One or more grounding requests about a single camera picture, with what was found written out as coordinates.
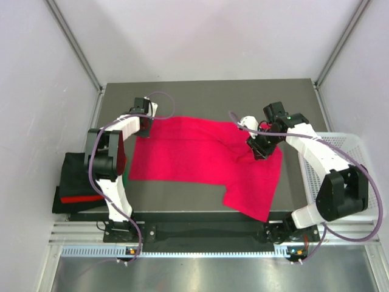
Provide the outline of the red t shirt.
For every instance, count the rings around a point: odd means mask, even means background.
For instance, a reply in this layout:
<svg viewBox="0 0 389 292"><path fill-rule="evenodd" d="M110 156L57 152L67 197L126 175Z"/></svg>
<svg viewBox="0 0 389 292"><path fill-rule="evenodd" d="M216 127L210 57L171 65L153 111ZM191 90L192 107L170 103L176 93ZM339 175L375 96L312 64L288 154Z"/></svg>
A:
<svg viewBox="0 0 389 292"><path fill-rule="evenodd" d="M280 179L283 153L256 160L246 131L231 122L172 117L153 122L136 139L129 178L225 186L223 203L266 222Z"/></svg>

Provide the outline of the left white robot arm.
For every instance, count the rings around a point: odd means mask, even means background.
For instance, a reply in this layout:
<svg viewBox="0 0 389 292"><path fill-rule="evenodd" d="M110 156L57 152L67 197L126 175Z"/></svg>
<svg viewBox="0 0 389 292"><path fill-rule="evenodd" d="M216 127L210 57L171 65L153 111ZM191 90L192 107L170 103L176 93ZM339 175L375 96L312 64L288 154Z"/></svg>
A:
<svg viewBox="0 0 389 292"><path fill-rule="evenodd" d="M104 127L88 131L84 166L92 188L104 198L109 212L104 242L140 238L123 182L127 165L124 141L132 135L147 137L156 110L157 104L149 98L137 97L128 112Z"/></svg>

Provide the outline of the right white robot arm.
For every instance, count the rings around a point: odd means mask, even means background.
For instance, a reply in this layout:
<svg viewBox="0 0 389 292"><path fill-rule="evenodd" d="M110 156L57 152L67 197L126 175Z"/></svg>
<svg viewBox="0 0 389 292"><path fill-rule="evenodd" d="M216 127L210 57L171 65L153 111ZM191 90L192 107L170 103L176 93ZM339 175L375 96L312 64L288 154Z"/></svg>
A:
<svg viewBox="0 0 389 292"><path fill-rule="evenodd" d="M239 122L249 131L246 142L255 159L267 159L280 142L286 142L302 155L321 182L315 202L291 212L283 220L288 239L299 240L306 228L367 209L367 177L327 146L304 115L289 114L281 102L271 103L263 111L268 129L262 129L253 116L243 117Z"/></svg>

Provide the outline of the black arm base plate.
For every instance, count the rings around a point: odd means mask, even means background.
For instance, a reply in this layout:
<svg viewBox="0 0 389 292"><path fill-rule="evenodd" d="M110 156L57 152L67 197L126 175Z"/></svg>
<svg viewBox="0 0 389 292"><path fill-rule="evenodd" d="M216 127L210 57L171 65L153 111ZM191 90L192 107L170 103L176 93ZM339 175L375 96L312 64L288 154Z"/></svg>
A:
<svg viewBox="0 0 389 292"><path fill-rule="evenodd" d="M143 251L245 252L270 251L282 243L305 247L319 241L316 226L288 233L282 220L286 212L271 212L267 222L239 212L137 212Z"/></svg>

